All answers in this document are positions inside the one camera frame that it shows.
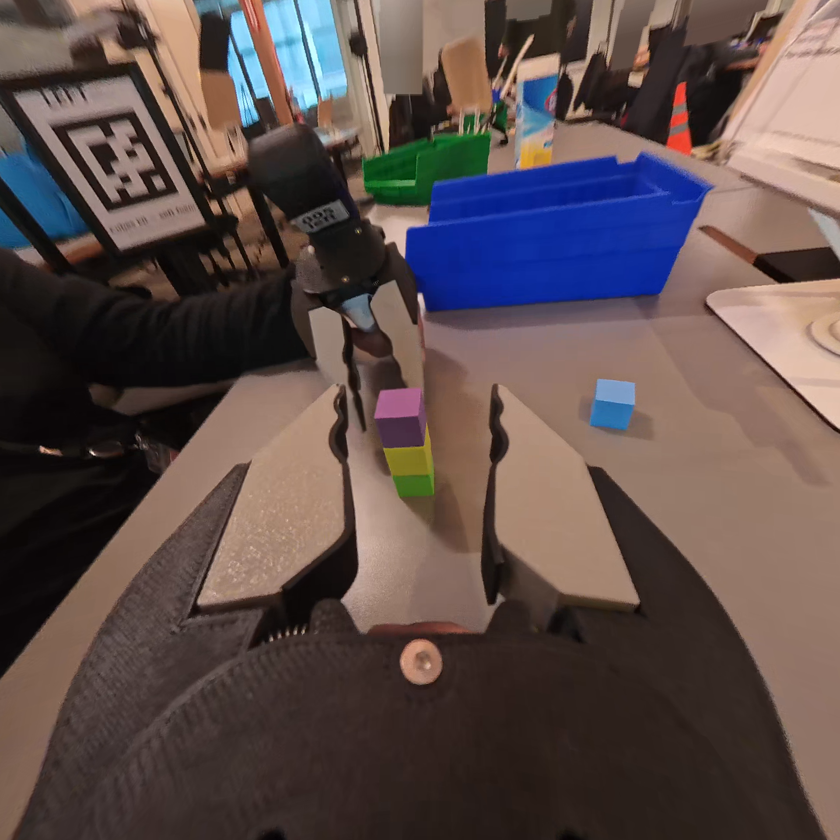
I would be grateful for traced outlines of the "white document stand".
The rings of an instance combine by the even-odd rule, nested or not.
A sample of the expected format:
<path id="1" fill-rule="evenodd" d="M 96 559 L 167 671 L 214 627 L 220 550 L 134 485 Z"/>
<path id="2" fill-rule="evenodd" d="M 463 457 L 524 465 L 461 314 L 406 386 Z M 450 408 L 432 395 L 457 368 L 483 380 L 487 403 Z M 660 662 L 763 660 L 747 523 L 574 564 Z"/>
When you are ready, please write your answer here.
<path id="1" fill-rule="evenodd" d="M 815 12 L 818 4 L 817 1 L 795 1 L 783 16 L 769 46 L 759 58 L 746 87 L 741 91 L 733 105 L 731 117 L 724 133 L 727 142 L 735 141 L 743 121 L 748 116 L 771 71 L 778 63 L 786 47 L 799 34 L 807 19 Z"/>
<path id="2" fill-rule="evenodd" d="M 803 203 L 823 233 L 838 228 L 838 169 L 732 142 L 729 166 Z M 839 428 L 839 279 L 719 290 L 709 309 L 830 427 Z"/>

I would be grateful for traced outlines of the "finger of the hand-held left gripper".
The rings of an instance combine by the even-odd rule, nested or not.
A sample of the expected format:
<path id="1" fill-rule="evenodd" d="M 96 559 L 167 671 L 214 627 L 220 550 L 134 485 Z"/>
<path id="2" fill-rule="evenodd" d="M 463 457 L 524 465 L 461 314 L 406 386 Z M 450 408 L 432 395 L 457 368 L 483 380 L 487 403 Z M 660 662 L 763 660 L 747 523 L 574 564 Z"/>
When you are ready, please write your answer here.
<path id="1" fill-rule="evenodd" d="M 354 360 L 350 323 L 342 314 L 329 308 L 312 309 L 308 318 L 319 371 L 329 383 L 345 387 L 360 428 L 366 431 L 361 377 Z"/>
<path id="2" fill-rule="evenodd" d="M 378 287 L 371 298 L 376 326 L 388 338 L 392 356 L 406 387 L 425 388 L 422 297 L 403 289 L 396 280 Z"/>

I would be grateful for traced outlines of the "framed marker sign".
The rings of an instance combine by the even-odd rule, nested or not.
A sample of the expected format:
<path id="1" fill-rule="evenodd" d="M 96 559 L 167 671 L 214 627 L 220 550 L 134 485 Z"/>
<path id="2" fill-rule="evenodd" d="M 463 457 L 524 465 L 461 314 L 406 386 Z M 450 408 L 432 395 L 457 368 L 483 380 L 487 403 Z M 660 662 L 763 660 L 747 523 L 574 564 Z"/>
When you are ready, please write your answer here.
<path id="1" fill-rule="evenodd" d="M 2 104 L 111 256 L 208 229 L 214 213 L 135 62 L 2 80 Z"/>

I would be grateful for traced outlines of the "person's dark clothing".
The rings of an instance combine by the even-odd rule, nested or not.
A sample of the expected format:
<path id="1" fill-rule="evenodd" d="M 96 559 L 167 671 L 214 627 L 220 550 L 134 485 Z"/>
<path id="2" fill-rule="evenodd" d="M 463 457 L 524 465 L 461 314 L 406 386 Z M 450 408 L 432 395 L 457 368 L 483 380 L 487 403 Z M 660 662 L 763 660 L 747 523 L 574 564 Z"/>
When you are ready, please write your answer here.
<path id="1" fill-rule="evenodd" d="M 96 406 L 68 418 L 2 429 L 2 675 L 158 478 L 137 420 Z"/>

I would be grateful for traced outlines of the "blue plastic bin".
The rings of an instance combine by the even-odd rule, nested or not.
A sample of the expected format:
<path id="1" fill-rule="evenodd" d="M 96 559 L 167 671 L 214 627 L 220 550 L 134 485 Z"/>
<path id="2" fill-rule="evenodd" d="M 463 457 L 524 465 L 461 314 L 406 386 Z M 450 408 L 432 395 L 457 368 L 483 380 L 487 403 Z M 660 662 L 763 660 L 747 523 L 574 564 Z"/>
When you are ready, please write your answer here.
<path id="1" fill-rule="evenodd" d="M 438 182 L 405 258 L 430 312 L 654 297 L 712 187 L 645 152 Z"/>

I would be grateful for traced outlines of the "wooden diagonal beam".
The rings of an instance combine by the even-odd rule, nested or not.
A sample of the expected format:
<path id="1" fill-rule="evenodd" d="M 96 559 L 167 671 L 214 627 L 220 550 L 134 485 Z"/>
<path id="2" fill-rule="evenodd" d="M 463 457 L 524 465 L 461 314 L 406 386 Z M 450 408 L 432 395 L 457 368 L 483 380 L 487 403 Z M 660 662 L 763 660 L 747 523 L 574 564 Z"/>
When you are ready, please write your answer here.
<path id="1" fill-rule="evenodd" d="M 238 4 L 244 13 L 277 120 L 281 125 L 291 124 L 294 122 L 294 118 L 291 112 L 288 90 L 270 32 L 264 3 L 262 1 L 238 1 Z"/>

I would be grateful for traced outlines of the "yellow-blue wipes canister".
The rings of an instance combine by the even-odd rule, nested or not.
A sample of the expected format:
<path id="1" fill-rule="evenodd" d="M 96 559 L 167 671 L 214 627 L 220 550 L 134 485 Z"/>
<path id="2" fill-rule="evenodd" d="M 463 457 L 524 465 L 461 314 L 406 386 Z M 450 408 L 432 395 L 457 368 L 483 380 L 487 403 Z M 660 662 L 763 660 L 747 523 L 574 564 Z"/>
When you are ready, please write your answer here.
<path id="1" fill-rule="evenodd" d="M 518 77 L 514 133 L 516 170 L 529 170 L 552 162 L 558 77 L 557 70 L 543 77 Z"/>

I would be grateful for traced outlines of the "blue foam cube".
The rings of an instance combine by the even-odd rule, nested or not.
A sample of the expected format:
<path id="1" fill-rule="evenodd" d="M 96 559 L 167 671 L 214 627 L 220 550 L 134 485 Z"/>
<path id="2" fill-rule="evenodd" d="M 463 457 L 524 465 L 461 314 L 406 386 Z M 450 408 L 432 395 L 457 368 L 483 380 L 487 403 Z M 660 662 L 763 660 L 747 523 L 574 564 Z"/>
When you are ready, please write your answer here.
<path id="1" fill-rule="evenodd" d="M 635 383 L 598 379 L 595 383 L 589 424 L 592 427 L 625 431 L 632 421 L 635 404 Z"/>

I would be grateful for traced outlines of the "orange traffic cone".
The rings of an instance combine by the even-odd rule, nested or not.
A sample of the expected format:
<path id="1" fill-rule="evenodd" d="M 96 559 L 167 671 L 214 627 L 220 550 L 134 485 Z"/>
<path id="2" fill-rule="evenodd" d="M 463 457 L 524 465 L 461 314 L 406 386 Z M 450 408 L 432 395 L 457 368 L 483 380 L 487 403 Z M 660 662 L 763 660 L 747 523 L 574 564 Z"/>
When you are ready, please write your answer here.
<path id="1" fill-rule="evenodd" d="M 692 140 L 687 107 L 687 84 L 685 81 L 678 83 L 675 88 L 666 147 L 686 156 L 691 156 L 692 154 Z"/>

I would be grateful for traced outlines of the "green plastic bin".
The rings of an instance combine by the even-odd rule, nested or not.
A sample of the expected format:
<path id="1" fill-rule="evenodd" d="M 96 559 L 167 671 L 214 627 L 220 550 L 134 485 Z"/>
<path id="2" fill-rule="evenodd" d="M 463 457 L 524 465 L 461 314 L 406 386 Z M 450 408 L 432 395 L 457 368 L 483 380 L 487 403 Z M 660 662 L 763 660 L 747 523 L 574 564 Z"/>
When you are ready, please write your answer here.
<path id="1" fill-rule="evenodd" d="M 385 154 L 364 159 L 365 191 L 378 204 L 430 204 L 436 182 L 487 173 L 491 136 L 487 132 L 441 133 Z"/>

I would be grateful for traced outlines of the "white instruction sheet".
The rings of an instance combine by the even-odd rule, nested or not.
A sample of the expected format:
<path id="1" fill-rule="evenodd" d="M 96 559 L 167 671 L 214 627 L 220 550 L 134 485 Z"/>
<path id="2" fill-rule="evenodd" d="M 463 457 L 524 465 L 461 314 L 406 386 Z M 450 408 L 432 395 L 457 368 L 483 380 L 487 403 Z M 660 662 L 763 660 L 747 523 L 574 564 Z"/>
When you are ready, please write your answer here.
<path id="1" fill-rule="evenodd" d="M 771 78 L 767 147 L 838 169 L 839 3 L 825 2 L 780 58 Z"/>

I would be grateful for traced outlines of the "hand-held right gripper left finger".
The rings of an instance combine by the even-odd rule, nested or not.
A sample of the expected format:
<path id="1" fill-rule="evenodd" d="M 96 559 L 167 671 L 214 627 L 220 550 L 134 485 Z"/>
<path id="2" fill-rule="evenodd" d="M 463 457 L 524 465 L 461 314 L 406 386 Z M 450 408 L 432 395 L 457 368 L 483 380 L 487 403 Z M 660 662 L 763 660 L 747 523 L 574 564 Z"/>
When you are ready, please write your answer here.
<path id="1" fill-rule="evenodd" d="M 359 568 L 346 434 L 332 385 L 251 459 L 196 598 L 200 613 L 309 614 L 342 599 Z"/>

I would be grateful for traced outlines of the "person's left forearm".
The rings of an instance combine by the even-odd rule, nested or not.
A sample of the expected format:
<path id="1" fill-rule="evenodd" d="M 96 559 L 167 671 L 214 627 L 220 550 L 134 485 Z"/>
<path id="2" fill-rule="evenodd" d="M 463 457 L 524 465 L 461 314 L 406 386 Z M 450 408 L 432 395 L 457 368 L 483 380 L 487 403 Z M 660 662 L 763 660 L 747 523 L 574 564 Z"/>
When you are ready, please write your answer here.
<path id="1" fill-rule="evenodd" d="M 57 276 L 2 250 L 2 304 L 89 382 L 200 385 L 303 361 L 288 273 L 178 301 Z"/>

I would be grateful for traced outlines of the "yellow foam cube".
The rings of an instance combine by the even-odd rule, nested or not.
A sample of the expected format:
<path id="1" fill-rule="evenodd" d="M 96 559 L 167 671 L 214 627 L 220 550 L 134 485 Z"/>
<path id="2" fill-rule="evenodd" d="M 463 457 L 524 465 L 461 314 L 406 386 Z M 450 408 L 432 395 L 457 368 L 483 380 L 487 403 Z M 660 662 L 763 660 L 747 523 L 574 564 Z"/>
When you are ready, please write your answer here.
<path id="1" fill-rule="evenodd" d="M 383 447 L 386 463 L 393 477 L 431 476 L 434 458 L 428 427 L 422 445 Z"/>

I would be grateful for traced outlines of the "black easel stand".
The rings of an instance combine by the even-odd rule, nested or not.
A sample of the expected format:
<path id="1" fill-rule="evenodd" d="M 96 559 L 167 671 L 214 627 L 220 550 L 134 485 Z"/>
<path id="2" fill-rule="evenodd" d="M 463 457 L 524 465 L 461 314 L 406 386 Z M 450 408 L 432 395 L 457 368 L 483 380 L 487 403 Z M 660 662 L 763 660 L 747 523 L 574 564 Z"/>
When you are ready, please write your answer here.
<path id="1" fill-rule="evenodd" d="M 286 229 L 282 217 L 265 226 L 252 213 L 159 247 L 151 261 L 181 298 L 247 285 L 288 265 L 293 234 Z"/>

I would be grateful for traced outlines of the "rounded wooden board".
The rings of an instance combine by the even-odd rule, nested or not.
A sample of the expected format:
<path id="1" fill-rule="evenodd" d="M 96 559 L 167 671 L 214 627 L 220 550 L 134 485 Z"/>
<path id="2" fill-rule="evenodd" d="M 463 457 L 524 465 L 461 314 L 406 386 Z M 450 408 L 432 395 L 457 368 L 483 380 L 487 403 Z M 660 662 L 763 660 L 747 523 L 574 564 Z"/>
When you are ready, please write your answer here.
<path id="1" fill-rule="evenodd" d="M 492 100 L 483 42 L 475 36 L 450 41 L 441 50 L 440 59 L 452 110 L 488 114 Z"/>
<path id="2" fill-rule="evenodd" d="M 206 120 L 212 130 L 239 130 L 242 119 L 233 78 L 225 70 L 200 69 L 199 78 L 206 108 Z"/>

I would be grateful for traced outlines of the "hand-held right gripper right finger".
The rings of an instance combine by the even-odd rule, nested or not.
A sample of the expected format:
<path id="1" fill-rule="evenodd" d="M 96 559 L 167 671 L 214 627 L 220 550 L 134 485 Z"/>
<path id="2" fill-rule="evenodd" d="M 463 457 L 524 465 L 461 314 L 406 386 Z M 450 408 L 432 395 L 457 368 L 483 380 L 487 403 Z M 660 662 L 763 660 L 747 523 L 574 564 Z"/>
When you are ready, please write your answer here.
<path id="1" fill-rule="evenodd" d="M 486 602 L 529 611 L 640 605 L 584 458 L 506 386 L 490 390 L 480 574 Z"/>

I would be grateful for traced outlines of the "purple foam cube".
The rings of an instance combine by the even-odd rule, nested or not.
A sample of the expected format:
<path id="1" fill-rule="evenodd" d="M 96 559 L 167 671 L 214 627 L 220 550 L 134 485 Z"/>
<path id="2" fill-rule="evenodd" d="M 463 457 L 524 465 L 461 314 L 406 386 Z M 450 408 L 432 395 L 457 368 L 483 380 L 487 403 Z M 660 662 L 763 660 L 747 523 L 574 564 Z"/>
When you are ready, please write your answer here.
<path id="1" fill-rule="evenodd" d="M 419 448 L 426 443 L 424 392 L 418 387 L 381 390 L 374 422 L 383 448 Z"/>

